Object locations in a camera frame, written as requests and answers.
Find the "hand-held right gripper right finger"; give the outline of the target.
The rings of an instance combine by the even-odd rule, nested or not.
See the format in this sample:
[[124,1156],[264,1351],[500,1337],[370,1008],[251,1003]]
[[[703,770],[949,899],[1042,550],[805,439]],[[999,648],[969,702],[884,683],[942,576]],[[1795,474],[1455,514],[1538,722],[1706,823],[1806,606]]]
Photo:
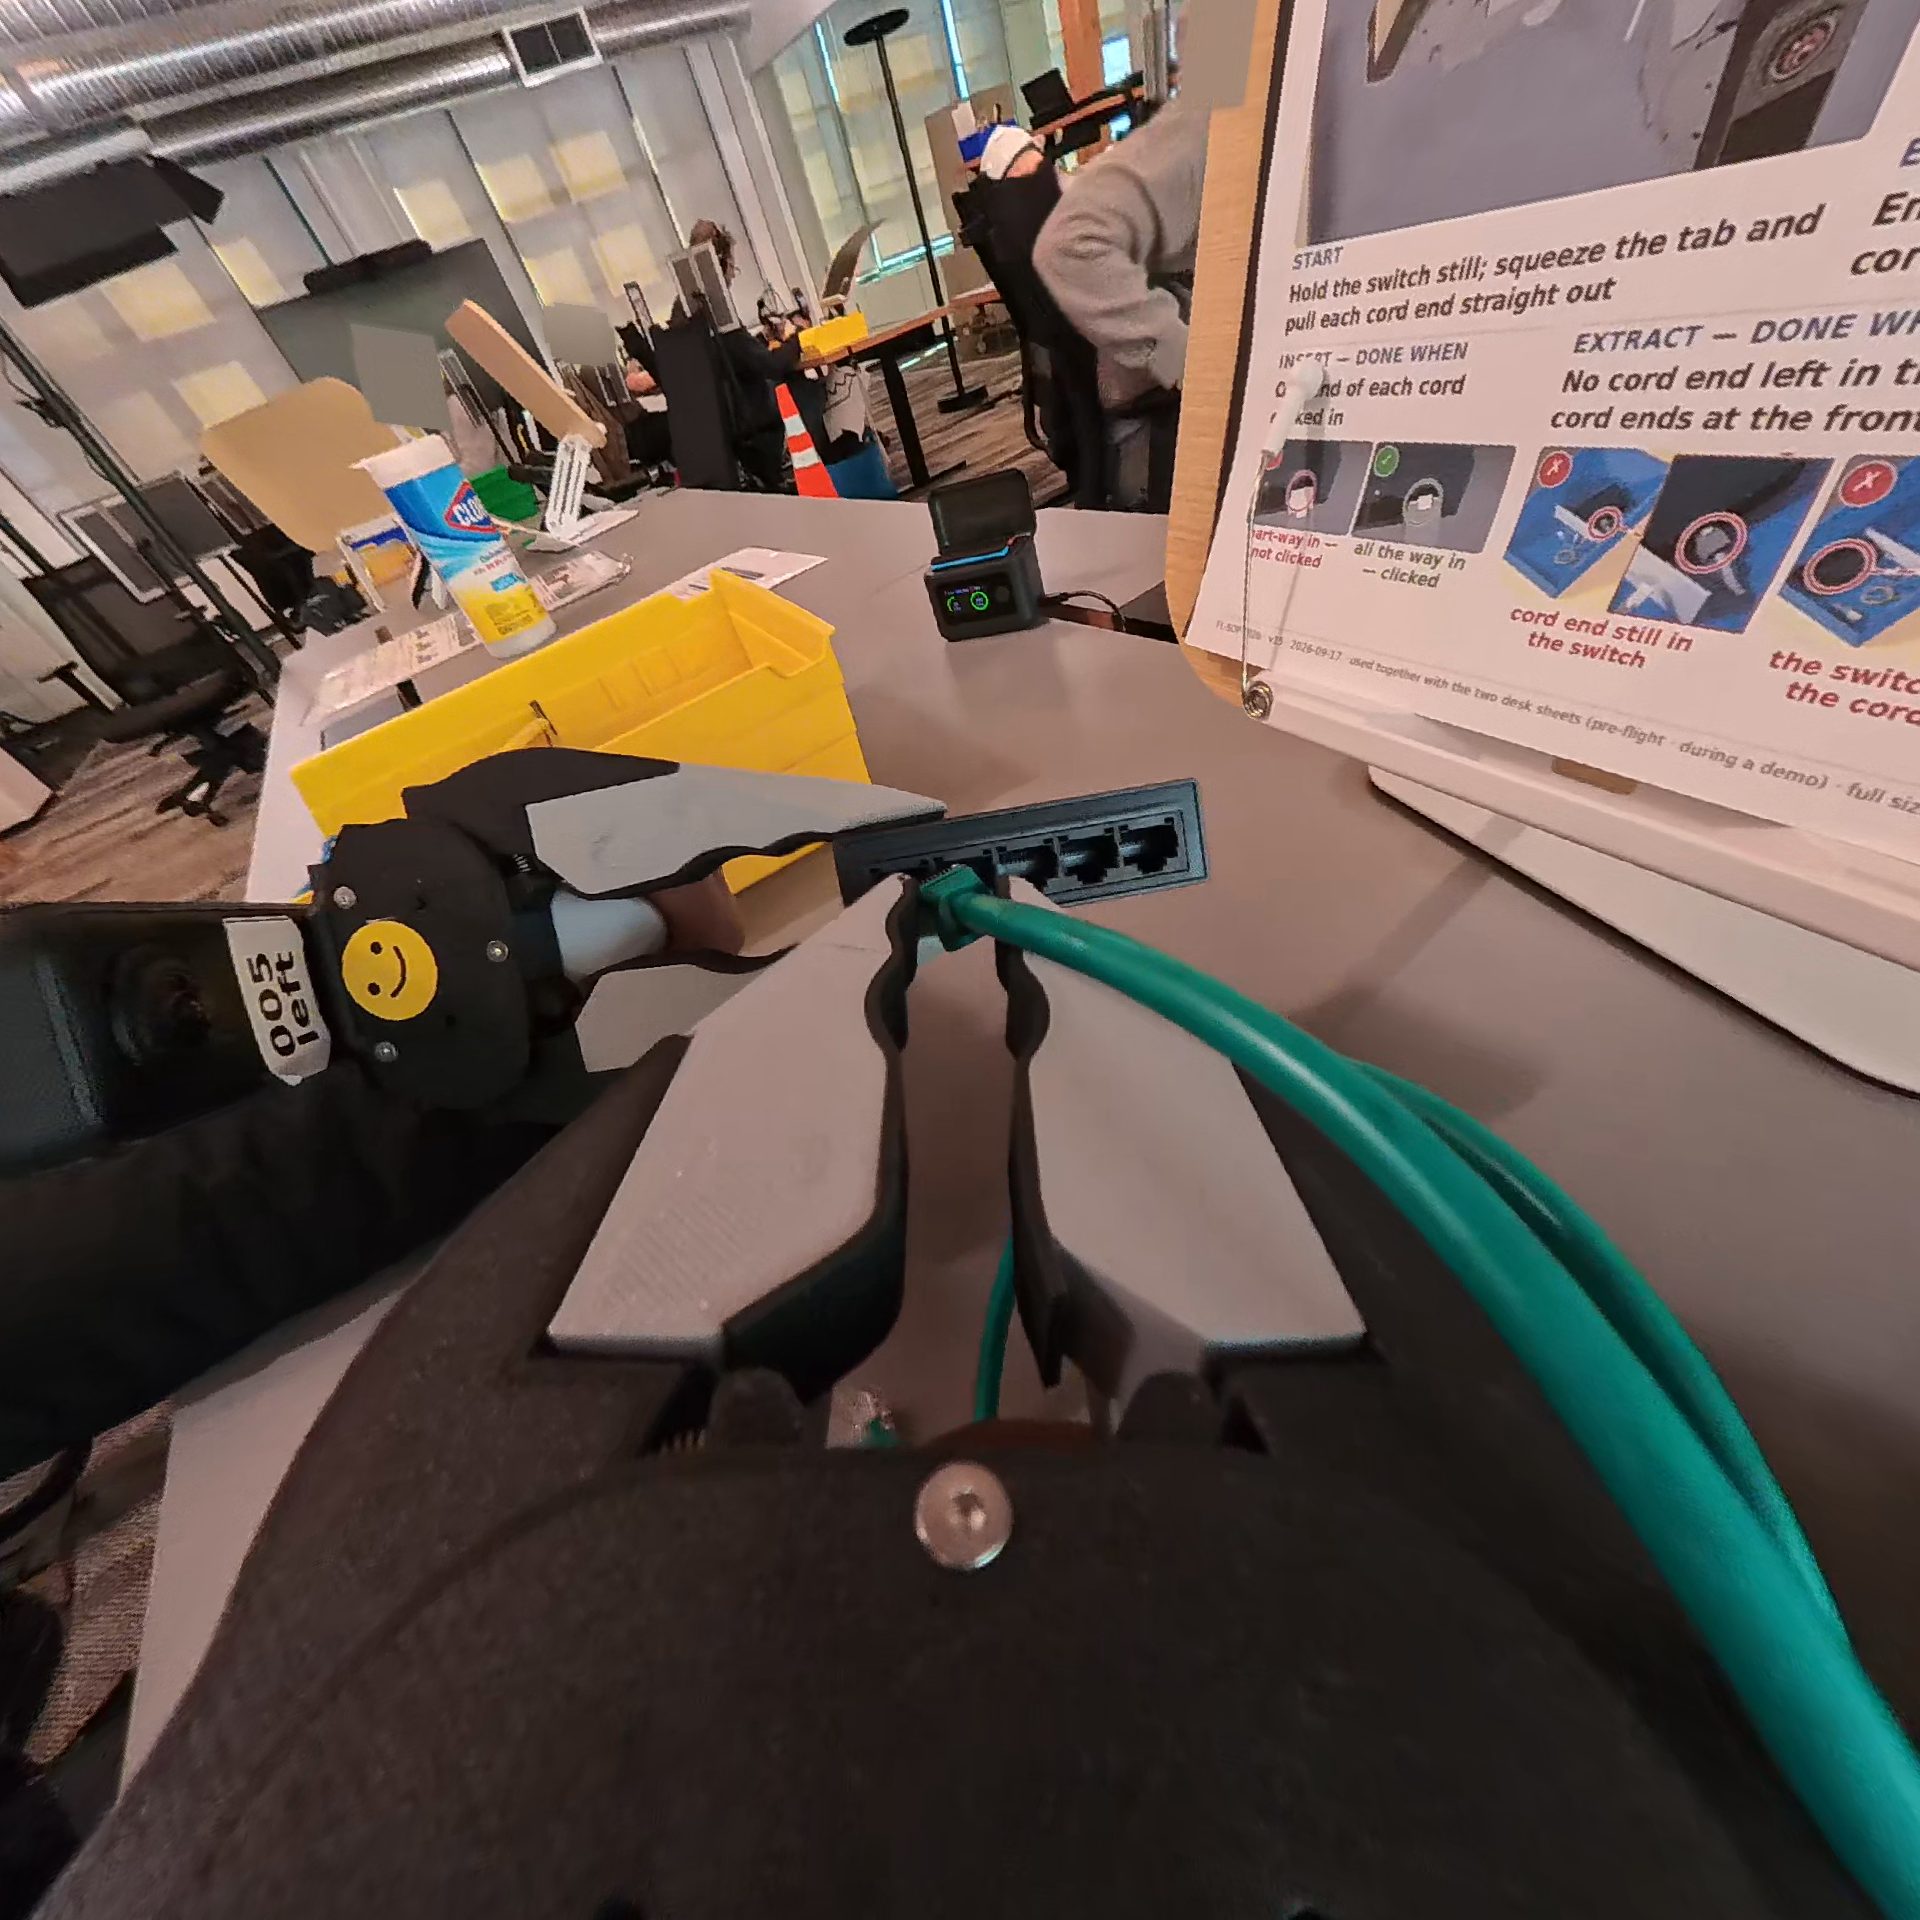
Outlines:
[[1123,1427],[1150,1375],[1364,1348],[1364,1315],[1226,1056],[1057,957],[994,943],[1008,991],[1011,1245],[1042,1380]]

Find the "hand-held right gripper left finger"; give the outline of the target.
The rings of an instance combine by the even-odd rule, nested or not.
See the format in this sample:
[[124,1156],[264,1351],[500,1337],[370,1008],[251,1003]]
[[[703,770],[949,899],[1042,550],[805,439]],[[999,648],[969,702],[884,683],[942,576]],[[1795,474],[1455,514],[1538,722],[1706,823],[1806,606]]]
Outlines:
[[905,1293],[914,883],[769,957],[646,1069],[664,1094],[546,1323],[560,1357],[831,1395]]

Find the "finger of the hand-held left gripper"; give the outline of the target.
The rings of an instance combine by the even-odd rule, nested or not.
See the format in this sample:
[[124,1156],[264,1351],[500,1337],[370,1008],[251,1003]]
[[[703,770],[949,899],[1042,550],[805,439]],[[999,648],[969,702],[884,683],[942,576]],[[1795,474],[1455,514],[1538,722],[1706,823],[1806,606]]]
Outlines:
[[602,973],[574,1018],[574,1040],[588,1074],[624,1074],[659,1040],[688,1039],[708,1017],[734,1003],[748,983],[773,973],[791,948],[773,952],[654,952],[631,967]]
[[791,858],[858,829],[946,823],[946,802],[872,779],[678,762],[527,809],[533,859],[584,899],[688,888],[739,858]]

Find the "black network switch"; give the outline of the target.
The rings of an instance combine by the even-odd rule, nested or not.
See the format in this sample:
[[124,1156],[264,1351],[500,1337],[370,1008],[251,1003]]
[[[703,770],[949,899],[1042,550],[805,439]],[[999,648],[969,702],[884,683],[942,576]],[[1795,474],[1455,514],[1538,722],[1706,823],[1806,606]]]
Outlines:
[[1025,880],[1063,909],[1209,880],[1196,779],[849,829],[831,850],[841,903],[884,880],[926,888],[949,871],[969,871],[985,888]]

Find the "person's left forearm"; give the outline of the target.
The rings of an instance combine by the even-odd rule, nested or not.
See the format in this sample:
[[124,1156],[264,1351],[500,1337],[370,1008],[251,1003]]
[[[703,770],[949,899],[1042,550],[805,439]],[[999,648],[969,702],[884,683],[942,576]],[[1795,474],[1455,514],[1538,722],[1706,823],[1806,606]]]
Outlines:
[[130,1427],[430,1247],[560,1124],[420,1108],[339,1064],[0,1186],[0,1472]]

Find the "person's left hand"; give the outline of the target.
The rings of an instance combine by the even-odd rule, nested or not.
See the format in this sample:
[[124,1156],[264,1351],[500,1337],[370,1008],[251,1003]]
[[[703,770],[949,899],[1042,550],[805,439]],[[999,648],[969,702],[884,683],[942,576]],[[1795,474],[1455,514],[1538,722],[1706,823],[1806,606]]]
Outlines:
[[664,917],[664,952],[667,957],[743,957],[748,924],[739,912],[734,888],[725,872],[708,872],[699,883],[664,888],[649,898]]

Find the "yellow plastic bin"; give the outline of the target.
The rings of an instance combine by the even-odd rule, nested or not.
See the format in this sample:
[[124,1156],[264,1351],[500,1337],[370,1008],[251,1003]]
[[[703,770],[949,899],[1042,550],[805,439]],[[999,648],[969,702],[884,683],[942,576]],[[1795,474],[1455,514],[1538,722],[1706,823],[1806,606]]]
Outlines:
[[430,693],[335,744],[280,739],[254,813],[251,899],[294,899],[347,824],[398,823],[411,788],[485,759],[602,774],[728,770],[869,779],[835,628],[718,576],[592,617],[546,648]]

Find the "white paper leaflet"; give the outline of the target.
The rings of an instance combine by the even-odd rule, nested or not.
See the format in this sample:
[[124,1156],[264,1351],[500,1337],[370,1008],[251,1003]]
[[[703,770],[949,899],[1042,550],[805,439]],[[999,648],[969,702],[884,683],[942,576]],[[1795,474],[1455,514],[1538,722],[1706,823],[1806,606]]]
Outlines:
[[820,563],[824,563],[824,555],[814,555],[814,550],[739,548],[718,561],[688,569],[685,576],[667,582],[664,591],[675,600],[691,600],[691,596],[710,591],[713,576],[739,576],[739,582],[783,591],[787,582],[796,582]]

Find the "disinfecting wipes canister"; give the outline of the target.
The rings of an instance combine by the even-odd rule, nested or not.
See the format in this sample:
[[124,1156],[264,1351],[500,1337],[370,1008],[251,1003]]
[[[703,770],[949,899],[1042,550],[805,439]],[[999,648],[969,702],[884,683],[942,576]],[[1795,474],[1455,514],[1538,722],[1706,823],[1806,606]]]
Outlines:
[[440,439],[398,442],[356,468],[489,656],[514,663],[557,638],[533,576]]

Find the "black mesh office chair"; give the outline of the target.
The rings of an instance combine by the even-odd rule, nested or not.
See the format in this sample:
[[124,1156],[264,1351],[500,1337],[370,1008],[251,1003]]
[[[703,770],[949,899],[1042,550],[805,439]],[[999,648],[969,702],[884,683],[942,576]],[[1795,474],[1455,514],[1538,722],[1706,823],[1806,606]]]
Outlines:
[[221,794],[234,778],[264,778],[271,739],[239,711],[251,702],[243,667],[204,672],[157,696],[120,711],[130,739],[151,739],[155,750],[175,744],[189,778],[155,802],[187,823],[229,824]]

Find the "white lattice stand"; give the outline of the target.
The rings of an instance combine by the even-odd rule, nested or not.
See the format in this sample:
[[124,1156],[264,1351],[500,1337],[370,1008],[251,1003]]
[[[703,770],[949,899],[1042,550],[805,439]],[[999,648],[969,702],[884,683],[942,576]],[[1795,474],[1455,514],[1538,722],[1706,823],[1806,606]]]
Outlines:
[[597,445],[580,433],[567,433],[546,464],[529,464],[529,487],[541,495],[541,526],[533,533],[539,550],[569,550],[584,548],[635,516],[635,509],[592,509],[588,505],[588,475],[592,475]]

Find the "small black charging case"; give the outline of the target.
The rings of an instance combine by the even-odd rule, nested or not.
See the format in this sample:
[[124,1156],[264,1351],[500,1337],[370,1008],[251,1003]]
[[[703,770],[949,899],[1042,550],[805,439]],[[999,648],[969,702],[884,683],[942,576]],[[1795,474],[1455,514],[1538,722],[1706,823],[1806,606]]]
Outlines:
[[1011,636],[1042,621],[1034,487],[1019,468],[946,482],[926,495],[937,555],[924,569],[946,638]]

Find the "orange traffic cone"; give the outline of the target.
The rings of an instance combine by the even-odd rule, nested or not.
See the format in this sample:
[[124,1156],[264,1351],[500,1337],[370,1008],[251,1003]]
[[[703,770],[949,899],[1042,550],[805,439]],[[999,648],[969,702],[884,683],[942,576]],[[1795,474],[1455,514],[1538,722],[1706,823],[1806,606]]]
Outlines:
[[791,482],[796,495],[805,500],[839,500],[835,475],[807,433],[807,421],[791,393],[791,386],[778,386],[778,408],[783,408],[783,442],[787,442],[787,464],[791,464]]

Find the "tilted wooden board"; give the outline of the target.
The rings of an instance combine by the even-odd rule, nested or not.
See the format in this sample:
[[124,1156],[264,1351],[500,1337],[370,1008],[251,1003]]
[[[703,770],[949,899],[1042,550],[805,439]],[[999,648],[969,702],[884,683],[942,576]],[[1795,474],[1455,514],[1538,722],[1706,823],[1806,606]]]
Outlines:
[[546,368],[520,347],[476,301],[463,301],[447,316],[447,337],[466,351],[518,408],[539,421],[539,427],[557,442],[584,442],[588,452],[604,452],[607,427],[592,421],[553,376]]

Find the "beige rounded board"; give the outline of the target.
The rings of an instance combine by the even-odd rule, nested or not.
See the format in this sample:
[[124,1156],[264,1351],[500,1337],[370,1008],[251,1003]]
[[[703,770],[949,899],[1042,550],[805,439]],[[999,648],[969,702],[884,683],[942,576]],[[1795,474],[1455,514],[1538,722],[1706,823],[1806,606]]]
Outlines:
[[394,516],[364,474],[364,457],[394,445],[364,390],[335,376],[303,379],[197,439],[197,455],[308,550],[333,550],[339,533]]

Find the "white board stand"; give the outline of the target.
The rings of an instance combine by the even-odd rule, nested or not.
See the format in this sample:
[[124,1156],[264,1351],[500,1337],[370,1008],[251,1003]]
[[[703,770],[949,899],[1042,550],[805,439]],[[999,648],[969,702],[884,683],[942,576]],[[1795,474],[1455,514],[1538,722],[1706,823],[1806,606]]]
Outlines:
[[1920,1088],[1912,858],[1455,728],[1382,739],[1367,778],[1823,1060]]

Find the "wooden display board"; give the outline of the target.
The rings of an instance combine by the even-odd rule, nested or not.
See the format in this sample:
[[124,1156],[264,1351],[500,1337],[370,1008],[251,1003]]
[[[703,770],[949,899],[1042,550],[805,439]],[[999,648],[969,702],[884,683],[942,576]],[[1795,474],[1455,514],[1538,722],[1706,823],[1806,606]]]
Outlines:
[[1187,4],[1193,77],[1183,92],[1209,111],[1209,162],[1196,224],[1193,329],[1172,495],[1164,516],[1164,608],[1187,667],[1255,722],[1269,720],[1269,683],[1193,638],[1212,533],[1226,509],[1234,413],[1255,351],[1255,283],[1261,185],[1286,87],[1293,4]]

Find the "black studio light panel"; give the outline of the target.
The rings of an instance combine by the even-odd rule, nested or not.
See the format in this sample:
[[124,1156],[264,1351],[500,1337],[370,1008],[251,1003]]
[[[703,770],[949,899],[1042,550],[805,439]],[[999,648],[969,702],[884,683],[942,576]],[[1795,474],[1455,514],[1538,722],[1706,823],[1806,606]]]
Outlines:
[[0,198],[0,279],[23,307],[169,260],[183,221],[210,224],[225,188],[174,159],[115,159]]

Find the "black floor lamp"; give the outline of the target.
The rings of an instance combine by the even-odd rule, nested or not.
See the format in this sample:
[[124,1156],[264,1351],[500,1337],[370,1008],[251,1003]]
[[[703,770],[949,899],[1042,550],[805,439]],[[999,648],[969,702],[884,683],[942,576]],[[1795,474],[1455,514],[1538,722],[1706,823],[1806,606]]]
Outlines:
[[924,248],[926,283],[931,283],[931,297],[937,297],[937,307],[942,307],[942,326],[946,326],[946,347],[949,347],[949,390],[952,393],[942,399],[942,409],[946,413],[974,413],[974,409],[994,408],[994,393],[966,386],[966,372],[963,372],[956,329],[952,329],[949,297],[946,297],[946,283],[942,283],[942,260],[937,260],[937,248],[931,248],[926,207],[924,207],[924,192],[919,192],[919,162],[914,162],[914,152],[908,152],[908,134],[905,134],[900,85],[897,85],[893,49],[887,49],[887,38],[900,26],[908,26],[908,8],[880,8],[880,11],[859,19],[858,26],[849,26],[841,45],[849,49],[872,49],[872,58],[880,58],[880,77],[884,77],[884,92],[887,92],[887,111],[893,111],[893,134],[897,134],[900,168],[905,168],[905,192],[908,192],[908,207],[914,207],[919,248]]

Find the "printed instruction sheet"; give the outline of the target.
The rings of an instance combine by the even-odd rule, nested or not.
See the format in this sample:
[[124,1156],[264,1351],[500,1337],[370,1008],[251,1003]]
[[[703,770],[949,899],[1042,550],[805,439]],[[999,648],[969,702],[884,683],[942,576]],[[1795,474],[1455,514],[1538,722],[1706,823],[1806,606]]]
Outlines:
[[1915,859],[1915,4],[1293,4],[1187,638]]

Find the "dark wall monitor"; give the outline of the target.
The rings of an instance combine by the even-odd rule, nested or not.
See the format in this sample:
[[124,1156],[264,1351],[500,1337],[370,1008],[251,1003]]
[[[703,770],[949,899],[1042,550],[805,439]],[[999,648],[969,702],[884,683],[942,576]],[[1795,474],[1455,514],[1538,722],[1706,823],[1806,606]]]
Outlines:
[[308,273],[303,297],[254,307],[254,320],[301,379],[344,379],[378,423],[447,433],[455,413],[440,357],[476,393],[482,413],[509,408],[500,379],[447,337],[460,305],[485,307],[533,368],[553,372],[541,337],[485,242],[447,252],[411,242]]

